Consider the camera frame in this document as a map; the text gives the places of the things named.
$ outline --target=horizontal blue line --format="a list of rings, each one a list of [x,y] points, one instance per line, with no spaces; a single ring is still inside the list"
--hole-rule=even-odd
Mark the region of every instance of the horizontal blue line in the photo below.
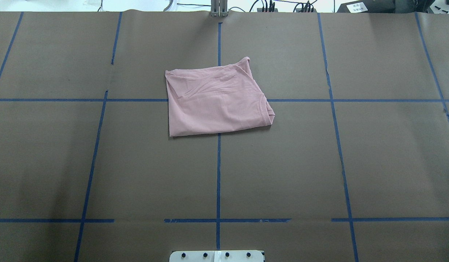
[[[0,218],[0,223],[81,223],[82,219]],[[85,223],[114,223],[114,219],[85,219]]]
[[[108,102],[168,102],[167,98],[108,98]],[[333,99],[335,103],[441,103],[440,99]],[[0,102],[103,102],[103,98],[0,98]],[[331,99],[268,99],[268,102],[331,102]]]
[[[353,218],[352,222],[407,222],[407,221],[449,221],[449,217],[373,217]],[[349,222],[348,218],[334,218],[331,222]]]
[[[183,218],[183,219],[165,219],[165,223],[287,223],[290,218]]]

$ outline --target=pink t-shirt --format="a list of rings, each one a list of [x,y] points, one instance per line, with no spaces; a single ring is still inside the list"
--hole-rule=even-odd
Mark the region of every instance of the pink t-shirt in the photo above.
[[[231,132],[273,123],[275,114],[252,77],[250,58],[203,69],[166,71],[169,136]]]

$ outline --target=white bracket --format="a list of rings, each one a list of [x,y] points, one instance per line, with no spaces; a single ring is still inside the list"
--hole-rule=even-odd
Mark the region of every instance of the white bracket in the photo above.
[[[174,251],[169,262],[265,262],[259,250]]]
[[[228,16],[228,0],[211,0],[210,16],[214,17]]]

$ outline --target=work surface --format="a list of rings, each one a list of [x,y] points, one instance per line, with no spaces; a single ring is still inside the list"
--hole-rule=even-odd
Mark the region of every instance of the work surface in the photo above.
[[[0,13],[0,261],[449,261],[448,25]],[[245,56],[273,126],[170,138],[164,71]]]

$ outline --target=pink cloth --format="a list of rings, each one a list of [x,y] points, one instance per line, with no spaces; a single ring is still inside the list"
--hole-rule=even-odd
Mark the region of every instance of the pink cloth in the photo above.
[[[268,126],[275,114],[252,77],[250,58],[203,69],[166,71],[169,136]]]

